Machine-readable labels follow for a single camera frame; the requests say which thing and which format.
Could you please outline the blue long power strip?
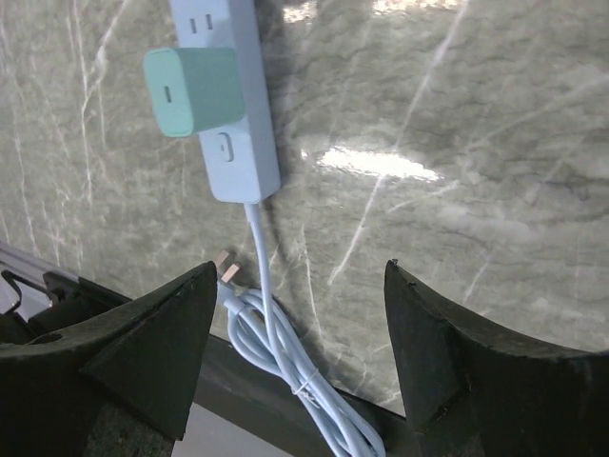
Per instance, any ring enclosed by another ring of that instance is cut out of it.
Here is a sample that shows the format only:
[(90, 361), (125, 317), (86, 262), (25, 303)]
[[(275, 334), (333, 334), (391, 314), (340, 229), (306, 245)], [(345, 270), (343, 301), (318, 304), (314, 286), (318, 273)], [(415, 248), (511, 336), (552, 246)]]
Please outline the blue long power strip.
[(255, 6), (173, 1), (170, 8), (212, 194), (258, 204), (280, 188), (281, 176)]

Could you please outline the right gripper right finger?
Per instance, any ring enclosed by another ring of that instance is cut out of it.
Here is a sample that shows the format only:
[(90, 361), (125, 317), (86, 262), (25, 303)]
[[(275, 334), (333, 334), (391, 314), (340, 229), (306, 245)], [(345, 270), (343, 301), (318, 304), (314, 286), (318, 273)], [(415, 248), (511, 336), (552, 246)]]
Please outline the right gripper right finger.
[(441, 296), (389, 261), (384, 304), (421, 456), (604, 456), (608, 355), (545, 342)]

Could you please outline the green charger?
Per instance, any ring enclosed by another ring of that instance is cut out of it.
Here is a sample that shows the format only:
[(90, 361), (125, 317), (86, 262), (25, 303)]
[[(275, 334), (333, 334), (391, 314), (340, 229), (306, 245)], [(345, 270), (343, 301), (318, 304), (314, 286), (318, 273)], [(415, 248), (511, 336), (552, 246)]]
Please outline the green charger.
[(150, 50), (143, 66), (157, 125), (167, 137), (188, 137), (246, 115), (237, 54), (231, 48)]

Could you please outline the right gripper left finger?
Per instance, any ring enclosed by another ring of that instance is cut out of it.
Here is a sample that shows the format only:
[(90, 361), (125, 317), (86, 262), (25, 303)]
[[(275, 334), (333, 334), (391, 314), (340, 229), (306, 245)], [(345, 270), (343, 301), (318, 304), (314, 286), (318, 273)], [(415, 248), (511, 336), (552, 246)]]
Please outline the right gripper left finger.
[(206, 262), (44, 333), (1, 318), (5, 456), (168, 456), (186, 432), (217, 300)]

